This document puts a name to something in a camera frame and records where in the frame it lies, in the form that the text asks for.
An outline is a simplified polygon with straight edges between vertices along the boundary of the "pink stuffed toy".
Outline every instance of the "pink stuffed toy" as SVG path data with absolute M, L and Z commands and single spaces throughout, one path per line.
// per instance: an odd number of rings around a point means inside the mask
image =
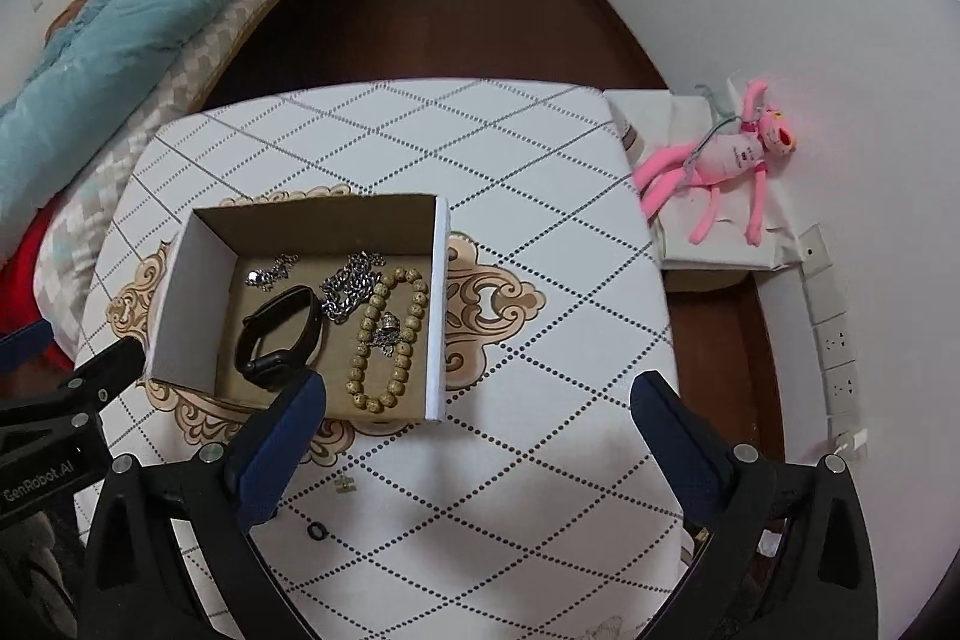
M 797 146 L 784 115 L 766 103 L 766 90 L 767 83 L 762 80 L 747 83 L 738 134 L 715 134 L 699 145 L 673 145 L 658 150 L 634 170 L 637 188 L 642 192 L 650 186 L 640 200 L 640 209 L 647 220 L 685 185 L 709 188 L 707 212 L 690 234 L 690 242 L 700 244 L 709 234 L 720 208 L 717 185 L 754 172 L 754 203 L 746 238 L 750 244 L 760 245 L 767 196 L 766 159 L 789 155 Z

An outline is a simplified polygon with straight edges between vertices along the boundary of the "light blue comforter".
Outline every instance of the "light blue comforter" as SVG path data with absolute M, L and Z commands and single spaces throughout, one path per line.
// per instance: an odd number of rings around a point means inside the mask
M 0 262 L 229 0 L 90 0 L 0 107 Z

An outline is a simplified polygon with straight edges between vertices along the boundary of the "watch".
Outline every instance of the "watch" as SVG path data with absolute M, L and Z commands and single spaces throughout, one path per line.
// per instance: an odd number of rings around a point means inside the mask
M 289 349 L 272 351 L 253 357 L 256 344 L 280 324 L 300 311 L 307 310 L 304 330 Z M 310 354 L 320 341 L 323 330 L 323 308 L 320 299 L 307 286 L 294 286 L 275 296 L 243 319 L 243 330 L 233 353 L 237 371 L 255 386 L 276 391 L 285 385 L 290 369 L 306 366 Z

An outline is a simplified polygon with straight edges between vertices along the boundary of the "cardboard box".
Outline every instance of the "cardboard box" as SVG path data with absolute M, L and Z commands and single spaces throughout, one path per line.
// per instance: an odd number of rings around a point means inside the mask
M 320 283 L 362 250 L 381 253 L 383 271 L 415 268 L 429 283 L 429 303 L 411 357 L 407 392 L 381 415 L 357 410 L 344 387 L 365 305 L 343 325 L 323 319 L 320 346 L 309 365 L 326 384 L 326 417 L 334 419 L 440 420 L 445 349 L 446 244 L 449 207 L 429 194 L 323 196 L 188 210 L 179 239 L 152 303 L 154 323 L 146 376 L 224 401 L 264 408 L 275 394 L 246 381 L 233 366 L 242 320 L 288 287 Z M 264 292 L 248 287 L 248 272 L 272 266 L 279 253 L 299 261 L 289 278 Z M 387 311 L 406 316 L 413 290 L 397 285 Z M 294 316 L 266 336 L 256 355 L 289 348 L 304 328 Z M 371 350 L 364 386 L 381 394 L 390 381 L 392 359 Z

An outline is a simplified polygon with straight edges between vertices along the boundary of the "white tablecloth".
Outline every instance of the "white tablecloth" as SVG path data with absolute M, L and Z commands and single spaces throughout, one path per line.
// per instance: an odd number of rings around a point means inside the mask
M 145 333 L 161 243 L 188 205 L 340 184 L 443 194 L 465 235 L 451 238 L 446 421 L 325 423 L 253 538 L 325 640 L 577 638 L 615 617 L 632 638 L 676 583 L 680 509 L 627 405 L 645 369 L 676 384 L 628 174 L 602 95 L 565 85 L 357 84 L 189 116 L 161 130 L 123 195 L 78 362 Z M 148 383 L 103 419 L 113 453 L 150 464 L 229 437 L 246 414 Z M 338 492 L 342 479 L 356 490 Z M 82 528 L 96 496 L 78 495 Z M 330 537 L 311 539 L 311 521 Z M 235 633 L 183 526 L 214 625 Z

